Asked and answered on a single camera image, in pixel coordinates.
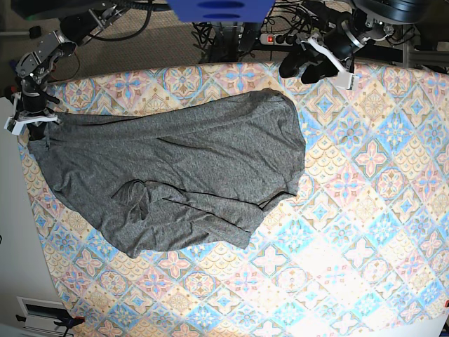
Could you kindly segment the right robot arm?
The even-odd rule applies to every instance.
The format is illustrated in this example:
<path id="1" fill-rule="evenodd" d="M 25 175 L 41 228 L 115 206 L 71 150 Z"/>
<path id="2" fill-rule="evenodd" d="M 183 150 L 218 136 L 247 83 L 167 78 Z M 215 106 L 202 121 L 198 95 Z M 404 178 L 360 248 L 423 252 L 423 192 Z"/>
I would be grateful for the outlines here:
<path id="1" fill-rule="evenodd" d="M 26 20 L 60 20 L 59 28 L 39 37 L 36 49 L 15 66 L 19 91 L 11 97 L 13 115 L 5 129 L 17 135 L 26 124 L 57 120 L 48 104 L 59 100 L 46 92 L 56 62 L 73 55 L 130 7 L 127 1 L 12 1 L 11 9 Z"/>

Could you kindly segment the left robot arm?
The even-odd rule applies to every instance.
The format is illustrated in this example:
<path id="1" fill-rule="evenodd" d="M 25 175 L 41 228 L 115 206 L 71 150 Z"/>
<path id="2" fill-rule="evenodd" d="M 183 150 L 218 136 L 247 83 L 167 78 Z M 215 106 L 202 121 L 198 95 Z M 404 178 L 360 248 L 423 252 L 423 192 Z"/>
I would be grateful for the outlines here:
<path id="1" fill-rule="evenodd" d="M 412 25 L 422 20 L 430 1 L 348 1 L 351 12 L 332 14 L 322 1 L 308 1 L 308 11 L 331 24 L 329 32 L 311 28 L 298 32 L 293 49 L 279 66 L 283 79 L 301 76 L 303 84 L 315 84 L 333 78 L 335 84 L 351 90 L 357 82 L 354 56 L 375 41 L 384 41 L 395 32 L 395 26 Z"/>

